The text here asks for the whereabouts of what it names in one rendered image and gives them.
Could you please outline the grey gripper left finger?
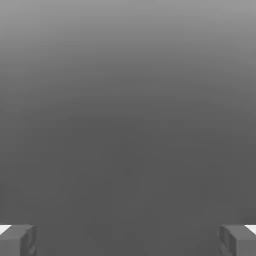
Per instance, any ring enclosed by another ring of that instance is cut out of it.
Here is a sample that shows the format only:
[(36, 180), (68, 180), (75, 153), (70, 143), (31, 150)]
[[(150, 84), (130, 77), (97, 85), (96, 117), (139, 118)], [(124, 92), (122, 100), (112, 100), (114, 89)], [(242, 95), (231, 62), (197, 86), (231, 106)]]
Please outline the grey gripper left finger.
[(37, 227), (0, 224), (0, 256), (38, 256)]

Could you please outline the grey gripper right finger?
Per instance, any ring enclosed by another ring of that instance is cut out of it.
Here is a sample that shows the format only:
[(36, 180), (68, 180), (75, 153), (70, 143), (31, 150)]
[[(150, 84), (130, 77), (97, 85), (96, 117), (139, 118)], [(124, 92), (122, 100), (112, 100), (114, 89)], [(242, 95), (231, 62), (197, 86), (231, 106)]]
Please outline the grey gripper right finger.
[(218, 256), (256, 256), (256, 224), (221, 225)]

